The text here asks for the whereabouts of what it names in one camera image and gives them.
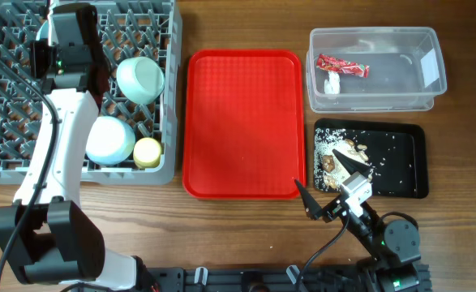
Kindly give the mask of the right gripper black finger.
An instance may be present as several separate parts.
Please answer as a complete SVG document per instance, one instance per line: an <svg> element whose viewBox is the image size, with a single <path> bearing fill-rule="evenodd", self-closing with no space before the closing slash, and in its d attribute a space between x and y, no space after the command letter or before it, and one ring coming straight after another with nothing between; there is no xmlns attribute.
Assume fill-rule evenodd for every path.
<svg viewBox="0 0 476 292"><path fill-rule="evenodd" d="M369 177L371 173L371 168L369 165L349 158L336 149L333 149L332 153L349 174L353 175L355 173L360 173L365 178Z"/></svg>
<svg viewBox="0 0 476 292"><path fill-rule="evenodd" d="M307 217L314 221L320 219L323 216L322 207L297 179L294 180L294 183L300 193Z"/></svg>

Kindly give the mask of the green bowl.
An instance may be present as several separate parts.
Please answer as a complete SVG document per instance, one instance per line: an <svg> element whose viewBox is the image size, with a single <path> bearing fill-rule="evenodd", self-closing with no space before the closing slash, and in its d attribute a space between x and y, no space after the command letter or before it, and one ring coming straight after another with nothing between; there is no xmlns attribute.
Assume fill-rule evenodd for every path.
<svg viewBox="0 0 476 292"><path fill-rule="evenodd" d="M137 105L153 103L165 88L165 74L150 58L123 60L116 71L116 81L122 94Z"/></svg>

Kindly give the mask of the yellow plastic cup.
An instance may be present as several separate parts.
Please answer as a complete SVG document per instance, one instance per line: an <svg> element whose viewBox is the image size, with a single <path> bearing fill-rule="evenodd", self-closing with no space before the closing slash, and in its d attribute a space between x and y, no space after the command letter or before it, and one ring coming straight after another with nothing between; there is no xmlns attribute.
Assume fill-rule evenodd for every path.
<svg viewBox="0 0 476 292"><path fill-rule="evenodd" d="M139 169L159 166L162 154L161 143L153 138L142 138L135 143L133 160Z"/></svg>

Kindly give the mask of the light blue bowl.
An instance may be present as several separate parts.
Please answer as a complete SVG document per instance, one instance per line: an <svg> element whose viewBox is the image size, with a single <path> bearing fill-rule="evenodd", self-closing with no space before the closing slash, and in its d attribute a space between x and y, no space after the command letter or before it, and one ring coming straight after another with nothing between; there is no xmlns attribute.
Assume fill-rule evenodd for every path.
<svg viewBox="0 0 476 292"><path fill-rule="evenodd" d="M92 125L86 155L98 165L116 165L125 161L135 146L135 133L122 120L100 116Z"/></svg>

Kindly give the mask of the red snack wrapper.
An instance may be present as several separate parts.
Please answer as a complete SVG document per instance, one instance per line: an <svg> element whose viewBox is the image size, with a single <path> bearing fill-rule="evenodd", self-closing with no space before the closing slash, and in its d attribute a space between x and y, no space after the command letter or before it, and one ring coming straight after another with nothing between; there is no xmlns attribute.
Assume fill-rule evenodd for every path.
<svg viewBox="0 0 476 292"><path fill-rule="evenodd" d="M360 63L350 62L324 54L319 55L316 66L324 71L331 71L337 74L355 75L362 78L367 78L370 72L370 67L368 65L362 65Z"/></svg>

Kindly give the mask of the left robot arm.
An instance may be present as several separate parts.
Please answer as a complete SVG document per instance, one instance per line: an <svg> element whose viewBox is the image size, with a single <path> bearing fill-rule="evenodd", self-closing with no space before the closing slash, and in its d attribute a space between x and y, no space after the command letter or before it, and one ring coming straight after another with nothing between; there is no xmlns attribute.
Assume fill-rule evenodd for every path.
<svg viewBox="0 0 476 292"><path fill-rule="evenodd" d="M111 291L157 291L137 256L105 247L82 211L79 189L88 135L111 68L86 2L48 4L48 36L31 44L27 87L43 113L28 172L11 205L0 207L0 282L10 268L24 285Z"/></svg>

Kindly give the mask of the white tissue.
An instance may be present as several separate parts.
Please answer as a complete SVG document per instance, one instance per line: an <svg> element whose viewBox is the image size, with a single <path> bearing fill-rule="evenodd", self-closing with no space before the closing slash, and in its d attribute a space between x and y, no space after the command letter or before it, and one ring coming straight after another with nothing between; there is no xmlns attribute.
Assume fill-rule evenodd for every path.
<svg viewBox="0 0 476 292"><path fill-rule="evenodd" d="M335 71L328 72L328 78L324 81L324 93L336 95L341 91L340 76Z"/></svg>

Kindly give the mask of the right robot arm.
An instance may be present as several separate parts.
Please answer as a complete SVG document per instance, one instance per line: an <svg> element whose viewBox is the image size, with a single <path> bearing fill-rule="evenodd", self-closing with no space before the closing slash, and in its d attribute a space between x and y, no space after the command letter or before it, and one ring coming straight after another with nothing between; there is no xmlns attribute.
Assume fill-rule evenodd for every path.
<svg viewBox="0 0 476 292"><path fill-rule="evenodd" d="M336 149L332 153L349 173L349 177L339 187L340 195L334 200L322 207L298 180L294 183L307 217L325 222L339 218L342 227L337 235L307 260L295 278L294 288L300 291L303 275L311 264L345 232L350 232L371 255L361 268L366 274L369 291L403 291L418 286L420 280L414 266L421 259L418 223L411 216L399 212L378 216L367 203L373 194L368 180L370 167Z"/></svg>

